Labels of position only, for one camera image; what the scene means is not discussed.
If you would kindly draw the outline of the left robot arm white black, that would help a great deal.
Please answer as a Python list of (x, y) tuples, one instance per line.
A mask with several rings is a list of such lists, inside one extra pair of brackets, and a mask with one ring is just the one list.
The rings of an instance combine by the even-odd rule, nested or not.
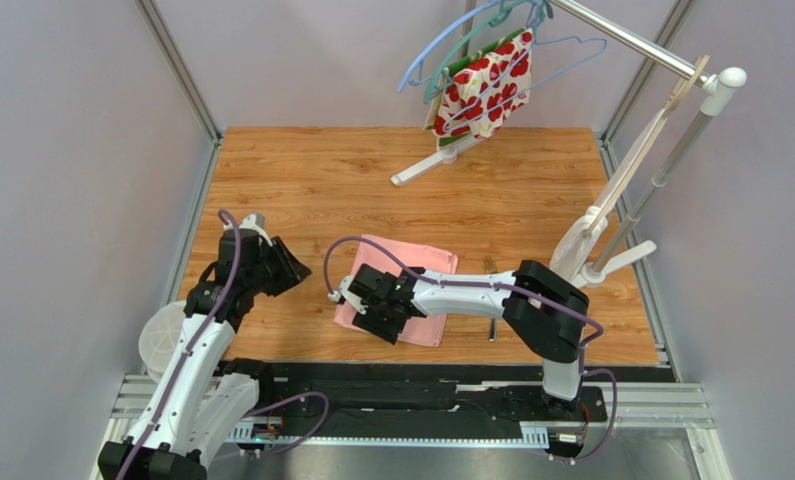
[(218, 258), (190, 290), (178, 341), (158, 386), (122, 441), (106, 442), (105, 479), (205, 479), (219, 447), (259, 401), (266, 366), (238, 359), (208, 390), (215, 369), (259, 294), (281, 295), (310, 276), (280, 237), (226, 227)]

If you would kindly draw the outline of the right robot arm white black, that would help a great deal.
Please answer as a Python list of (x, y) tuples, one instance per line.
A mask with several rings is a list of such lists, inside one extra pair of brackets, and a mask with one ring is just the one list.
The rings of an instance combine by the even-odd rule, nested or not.
[(341, 281), (338, 300), (354, 309), (353, 326), (390, 344), (414, 318), (459, 314), (502, 320), (541, 358), (548, 396), (574, 401), (580, 395), (589, 299), (537, 261), (483, 275), (421, 267), (392, 274), (363, 264)]

